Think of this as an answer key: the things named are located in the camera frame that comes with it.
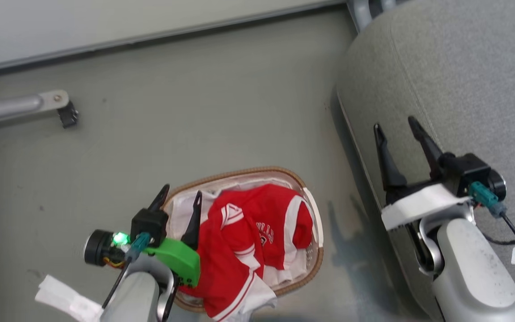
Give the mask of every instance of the basket rim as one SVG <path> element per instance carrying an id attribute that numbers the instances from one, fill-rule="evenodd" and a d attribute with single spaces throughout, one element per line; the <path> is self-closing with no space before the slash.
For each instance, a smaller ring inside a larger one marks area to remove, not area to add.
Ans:
<path id="1" fill-rule="evenodd" d="M 288 175 L 292 179 L 294 179 L 301 188 L 306 188 L 305 183 L 297 174 L 295 174 L 293 171 L 290 171 L 288 169 L 282 168 L 282 167 L 276 167 L 276 166 L 270 166 L 270 167 L 255 167 L 250 169 L 243 169 L 239 171 L 231 171 L 227 173 L 221 173 L 217 175 L 213 175 L 210 177 L 202 178 L 196 181 L 192 181 L 190 183 L 187 183 L 185 185 L 179 186 L 177 188 L 172 189 L 172 191 L 168 194 L 168 197 L 166 198 L 166 201 L 164 204 L 160 207 L 161 210 L 167 209 L 167 207 L 170 204 L 170 201 L 172 198 L 174 198 L 178 193 L 188 190 L 190 188 L 194 188 L 196 186 L 204 185 L 206 183 L 217 181 L 221 179 L 227 179 L 230 177 L 237 177 L 239 175 L 247 175 L 247 174 L 254 174 L 254 173 L 263 173 L 263 172 L 279 172 Z M 169 214 L 169 220 L 172 219 L 172 214 Z M 280 288 L 277 291 L 274 291 L 276 296 L 282 296 L 287 293 L 290 293 L 292 291 L 295 291 L 296 289 L 299 289 L 309 283 L 315 275 L 317 275 L 317 272 L 319 269 L 321 269 L 321 264 L 323 263 L 323 246 L 320 246 L 317 249 L 317 260 L 315 261 L 315 265 L 313 266 L 313 269 L 298 283 L 290 284 L 286 287 Z M 203 307 L 200 306 L 193 306 L 188 303 L 186 303 L 182 297 L 181 293 L 176 293 L 176 305 L 178 305 L 181 309 L 190 311 L 190 312 L 196 312 L 196 313 L 206 313 L 206 310 Z"/>

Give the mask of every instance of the floor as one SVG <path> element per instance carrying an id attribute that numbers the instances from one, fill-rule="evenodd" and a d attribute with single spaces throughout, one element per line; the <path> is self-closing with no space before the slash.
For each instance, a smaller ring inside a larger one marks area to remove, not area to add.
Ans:
<path id="1" fill-rule="evenodd" d="M 33 298 L 50 274 L 104 300 L 117 272 L 84 263 L 90 232 L 129 230 L 164 183 L 262 165 L 307 183 L 325 258 L 255 321 L 426 320 L 331 104 L 353 38 L 337 6 L 0 75 L 0 98 L 61 88 L 80 112 L 70 130 L 52 113 L 0 124 L 0 321 L 72 321 Z M 208 318 L 175 306 L 170 320 Z"/>

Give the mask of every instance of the gray fabric upholstery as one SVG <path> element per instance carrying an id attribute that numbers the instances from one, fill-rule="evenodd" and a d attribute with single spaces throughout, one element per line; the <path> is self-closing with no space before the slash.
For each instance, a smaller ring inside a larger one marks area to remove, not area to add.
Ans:
<path id="1" fill-rule="evenodd" d="M 381 203 L 372 125 L 382 125 L 399 169 L 416 182 L 428 166 L 406 121 L 414 115 L 443 150 L 473 152 L 503 174 L 515 223 L 515 0 L 413 0 L 383 14 L 351 45 L 337 90 Z M 496 239 L 514 238 L 487 212 L 476 221 Z M 415 298 L 439 318 L 405 231 L 390 237 Z M 515 280 L 512 247 L 494 249 Z"/>

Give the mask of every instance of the black bracket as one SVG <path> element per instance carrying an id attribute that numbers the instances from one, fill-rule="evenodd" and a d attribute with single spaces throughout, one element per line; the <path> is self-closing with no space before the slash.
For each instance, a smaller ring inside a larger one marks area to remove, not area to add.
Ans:
<path id="1" fill-rule="evenodd" d="M 73 102 L 69 102 L 65 107 L 59 108 L 57 114 L 59 114 L 63 128 L 72 127 L 78 123 L 78 111 L 75 110 Z"/>
<path id="2" fill-rule="evenodd" d="M 421 144 L 431 177 L 428 181 L 407 184 L 393 157 L 388 151 L 388 142 L 379 124 L 374 126 L 375 143 L 379 158 L 383 189 L 387 192 L 386 203 L 392 204 L 425 187 L 443 183 L 455 196 L 468 195 L 468 186 L 479 181 L 490 188 L 499 200 L 506 198 L 503 178 L 490 165 L 472 153 L 456 157 L 453 153 L 443 153 L 432 137 L 425 131 L 414 116 L 409 116 L 409 126 L 414 138 Z"/>
<path id="3" fill-rule="evenodd" d="M 140 233 L 149 233 L 152 237 L 150 247 L 158 247 L 166 238 L 166 223 L 168 222 L 168 214 L 160 210 L 166 201 L 170 185 L 164 185 L 160 192 L 152 200 L 148 208 L 141 209 L 131 222 L 131 242 L 135 241 Z"/>
<path id="4" fill-rule="evenodd" d="M 180 239 L 183 243 L 194 250 L 198 250 L 198 238 L 200 236 L 200 220 L 202 218 L 202 192 L 198 191 L 192 205 L 192 217 L 186 232 Z"/>

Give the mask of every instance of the teal connector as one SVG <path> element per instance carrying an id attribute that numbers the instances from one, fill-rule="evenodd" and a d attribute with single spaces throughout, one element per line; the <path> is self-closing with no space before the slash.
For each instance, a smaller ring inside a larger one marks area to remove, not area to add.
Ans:
<path id="1" fill-rule="evenodd" d="M 136 237 L 135 241 L 131 244 L 131 248 L 124 255 L 125 260 L 130 260 L 134 262 L 137 258 L 139 258 L 140 253 L 143 252 L 148 247 L 148 244 L 151 240 L 149 233 L 140 233 L 138 237 Z"/>
<path id="2" fill-rule="evenodd" d="M 506 213 L 506 206 L 498 201 L 498 197 L 490 189 L 478 181 L 474 181 L 468 187 L 468 195 L 488 208 L 494 218 L 500 218 Z"/>
<path id="3" fill-rule="evenodd" d="M 474 181 L 470 185 L 468 188 L 468 195 L 487 208 L 492 207 L 498 202 L 498 197 L 478 181 Z"/>

